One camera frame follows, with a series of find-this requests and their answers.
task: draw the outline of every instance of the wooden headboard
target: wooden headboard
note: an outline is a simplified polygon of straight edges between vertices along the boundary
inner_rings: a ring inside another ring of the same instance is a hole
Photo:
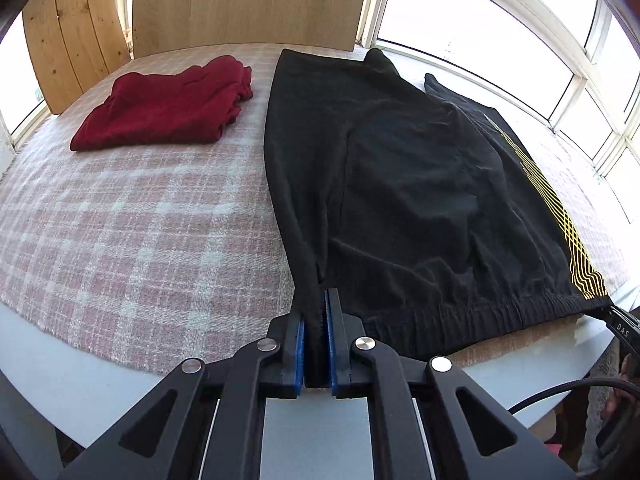
[[[114,0],[29,0],[22,22],[33,71],[55,114],[130,61]]]
[[[353,50],[363,0],[133,0],[136,57],[222,43]]]

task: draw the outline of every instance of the pink plaid blanket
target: pink plaid blanket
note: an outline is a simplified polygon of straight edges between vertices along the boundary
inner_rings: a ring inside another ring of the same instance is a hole
[[[155,372],[230,357],[263,336],[293,294],[262,156],[283,47],[134,60],[50,118],[0,181],[0,300],[77,348]],[[118,76],[174,74],[223,54],[252,67],[255,95],[219,142],[69,151]]]

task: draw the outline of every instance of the white window frame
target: white window frame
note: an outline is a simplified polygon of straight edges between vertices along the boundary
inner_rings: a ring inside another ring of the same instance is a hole
[[[18,127],[11,133],[11,140],[14,148],[18,148],[22,142],[36,130],[42,122],[51,115],[47,102],[42,100],[29,114],[22,120]]]
[[[639,153],[631,143],[633,134],[640,126],[640,100],[638,99],[640,80],[636,82],[629,105],[624,113],[620,113],[609,102],[608,97],[603,94],[602,88],[604,86],[594,66],[602,52],[612,20],[612,12],[604,0],[596,1],[594,19],[585,47],[578,43],[561,20],[541,0],[491,0],[539,37],[574,74],[566,92],[549,119],[544,118],[514,96],[467,70],[412,49],[380,41],[378,31],[382,23],[386,1],[364,0],[356,39],[365,48],[376,46],[383,50],[415,57],[432,66],[443,68],[467,80],[474,81],[526,111],[562,138],[564,135],[558,129],[558,125],[586,88],[612,129],[606,142],[593,157],[593,160],[590,160],[596,172],[600,176],[606,176],[625,148],[628,148],[640,161]]]

